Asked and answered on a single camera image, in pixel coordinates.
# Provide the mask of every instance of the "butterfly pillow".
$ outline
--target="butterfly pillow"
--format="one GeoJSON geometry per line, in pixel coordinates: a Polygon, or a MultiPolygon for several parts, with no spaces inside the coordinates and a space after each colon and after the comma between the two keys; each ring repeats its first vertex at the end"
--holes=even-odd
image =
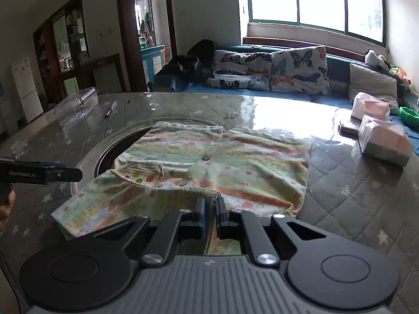
{"type": "Polygon", "coordinates": [[[269,78],[271,75],[271,53],[237,53],[217,50],[214,54],[212,68],[231,69],[244,72],[246,75],[262,75],[269,78]]]}
{"type": "Polygon", "coordinates": [[[273,52],[270,82],[272,91],[330,95],[326,49],[317,46],[273,52]]]}
{"type": "Polygon", "coordinates": [[[229,74],[226,74],[224,71],[225,70],[222,69],[214,70],[208,77],[206,85],[208,87],[215,88],[256,89],[259,91],[269,91],[269,79],[264,76],[245,75],[236,71],[230,71],[229,74]]]}

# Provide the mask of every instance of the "clear plastic container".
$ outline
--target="clear plastic container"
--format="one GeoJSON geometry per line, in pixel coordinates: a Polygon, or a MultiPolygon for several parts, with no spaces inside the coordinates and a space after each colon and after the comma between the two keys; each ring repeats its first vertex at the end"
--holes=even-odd
{"type": "Polygon", "coordinates": [[[26,149],[27,146],[28,146],[28,141],[26,139],[24,139],[23,141],[16,141],[10,147],[10,149],[12,150],[15,157],[19,158],[23,154],[23,152],[24,152],[24,150],[26,149]]]}
{"type": "Polygon", "coordinates": [[[98,104],[98,92],[94,87],[83,89],[65,98],[54,108],[54,116],[62,127],[71,126],[87,115],[98,104]]]}

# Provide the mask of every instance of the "sofa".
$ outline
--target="sofa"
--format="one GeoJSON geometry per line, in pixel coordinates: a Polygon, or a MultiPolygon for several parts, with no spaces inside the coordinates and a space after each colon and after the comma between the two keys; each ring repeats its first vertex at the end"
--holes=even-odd
{"type": "MultiPolygon", "coordinates": [[[[255,46],[255,45],[238,45],[238,46],[219,46],[217,49],[225,51],[233,51],[240,53],[255,53],[255,52],[276,52],[281,49],[274,46],[255,46]]],[[[331,105],[339,108],[352,109],[352,104],[348,99],[348,88],[350,81],[349,65],[356,64],[378,71],[364,63],[342,58],[336,55],[326,54],[328,76],[330,80],[330,96],[317,96],[304,93],[286,93],[274,91],[258,91],[251,89],[230,89],[230,88],[214,88],[206,87],[205,82],[211,74],[211,63],[202,63],[200,66],[200,73],[198,78],[193,82],[188,82],[175,74],[157,74],[155,76],[153,91],[165,92],[201,92],[201,93],[219,93],[219,94],[241,94],[254,97],[274,97],[283,99],[294,99],[308,102],[315,102],[319,104],[331,105]]],[[[417,96],[407,93],[406,88],[403,87],[401,80],[391,74],[378,71],[382,74],[388,75],[397,80],[397,97],[399,105],[412,106],[417,105],[417,96]]]]}

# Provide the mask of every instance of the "tissue box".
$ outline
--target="tissue box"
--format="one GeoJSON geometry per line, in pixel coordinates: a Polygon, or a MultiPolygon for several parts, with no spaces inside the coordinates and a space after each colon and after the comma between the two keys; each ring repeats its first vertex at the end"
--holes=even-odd
{"type": "Polygon", "coordinates": [[[359,92],[354,98],[351,116],[362,120],[364,115],[387,121],[390,115],[390,106],[372,95],[359,92]]]}
{"type": "Polygon", "coordinates": [[[399,166],[406,166],[413,153],[413,146],[402,125],[367,115],[362,118],[358,141],[363,154],[399,166]]]}

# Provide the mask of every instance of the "white refrigerator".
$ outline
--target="white refrigerator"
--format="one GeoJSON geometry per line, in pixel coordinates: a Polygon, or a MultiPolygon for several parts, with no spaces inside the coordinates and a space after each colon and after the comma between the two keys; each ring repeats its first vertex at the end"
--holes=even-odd
{"type": "Polygon", "coordinates": [[[20,106],[26,124],[30,123],[40,114],[42,106],[36,92],[34,78],[32,76],[29,58],[24,58],[12,65],[13,78],[17,89],[20,106]]]}

